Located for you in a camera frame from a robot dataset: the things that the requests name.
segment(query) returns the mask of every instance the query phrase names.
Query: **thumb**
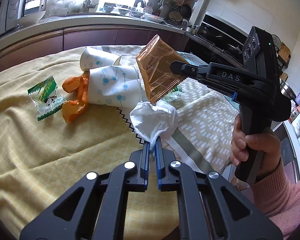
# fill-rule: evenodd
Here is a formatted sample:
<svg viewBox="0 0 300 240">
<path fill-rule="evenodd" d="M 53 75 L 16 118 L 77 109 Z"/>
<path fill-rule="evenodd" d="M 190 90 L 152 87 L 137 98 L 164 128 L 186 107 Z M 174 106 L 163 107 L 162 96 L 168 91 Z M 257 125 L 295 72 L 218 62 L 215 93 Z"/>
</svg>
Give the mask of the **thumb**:
<svg viewBox="0 0 300 240">
<path fill-rule="evenodd" d="M 247 135 L 245 141 L 251 149 L 268 154 L 274 154 L 280 149 L 280 140 L 270 133 Z"/>
</svg>

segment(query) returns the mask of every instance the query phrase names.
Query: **brown snack package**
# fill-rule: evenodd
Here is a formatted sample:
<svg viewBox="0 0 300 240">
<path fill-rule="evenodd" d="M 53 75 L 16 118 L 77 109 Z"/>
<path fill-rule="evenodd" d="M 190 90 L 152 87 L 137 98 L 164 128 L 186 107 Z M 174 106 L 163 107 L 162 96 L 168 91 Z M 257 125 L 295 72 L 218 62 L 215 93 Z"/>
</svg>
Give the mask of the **brown snack package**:
<svg viewBox="0 0 300 240">
<path fill-rule="evenodd" d="M 188 62 L 161 40 L 158 34 L 140 51 L 136 60 L 151 104 L 186 79 L 184 76 L 173 74 L 170 63 L 176 60 Z"/>
</svg>

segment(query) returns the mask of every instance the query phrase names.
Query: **crumpled tissue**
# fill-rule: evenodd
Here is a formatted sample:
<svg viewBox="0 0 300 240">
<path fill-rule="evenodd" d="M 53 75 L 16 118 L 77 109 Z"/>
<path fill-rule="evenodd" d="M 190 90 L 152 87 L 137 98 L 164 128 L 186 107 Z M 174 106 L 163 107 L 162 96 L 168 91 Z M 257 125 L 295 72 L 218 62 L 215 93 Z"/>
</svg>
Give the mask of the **crumpled tissue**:
<svg viewBox="0 0 300 240">
<path fill-rule="evenodd" d="M 130 112 L 130 119 L 135 132 L 150 142 L 152 151 L 158 136 L 168 139 L 174 133 L 178 124 L 178 113 L 173 106 L 159 100 L 156 106 L 150 102 L 138 103 Z"/>
</svg>

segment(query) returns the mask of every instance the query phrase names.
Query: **frying pan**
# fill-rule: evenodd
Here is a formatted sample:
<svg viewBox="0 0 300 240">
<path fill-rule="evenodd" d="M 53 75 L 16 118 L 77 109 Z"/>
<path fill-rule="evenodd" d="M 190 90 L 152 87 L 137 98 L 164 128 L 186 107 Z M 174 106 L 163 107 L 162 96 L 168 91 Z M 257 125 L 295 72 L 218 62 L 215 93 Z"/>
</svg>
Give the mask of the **frying pan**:
<svg viewBox="0 0 300 240">
<path fill-rule="evenodd" d="M 183 18 L 190 18 L 192 15 L 191 7 L 187 4 L 184 4 L 180 8 L 180 14 Z"/>
</svg>

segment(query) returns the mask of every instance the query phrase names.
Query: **white paper cup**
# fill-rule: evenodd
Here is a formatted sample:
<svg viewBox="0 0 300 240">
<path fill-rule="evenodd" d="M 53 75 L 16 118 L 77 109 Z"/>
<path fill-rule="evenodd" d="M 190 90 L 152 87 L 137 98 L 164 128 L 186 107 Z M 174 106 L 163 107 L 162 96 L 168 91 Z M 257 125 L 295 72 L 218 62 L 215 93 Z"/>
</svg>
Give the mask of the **white paper cup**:
<svg viewBox="0 0 300 240">
<path fill-rule="evenodd" d="M 88 102 L 133 109 L 141 101 L 141 83 L 133 66 L 89 70 Z"/>
<path fill-rule="evenodd" d="M 98 67 L 117 66 L 120 60 L 121 56 L 100 49 L 86 47 L 80 58 L 80 68 L 82 71 L 89 71 L 89 69 Z"/>
</svg>

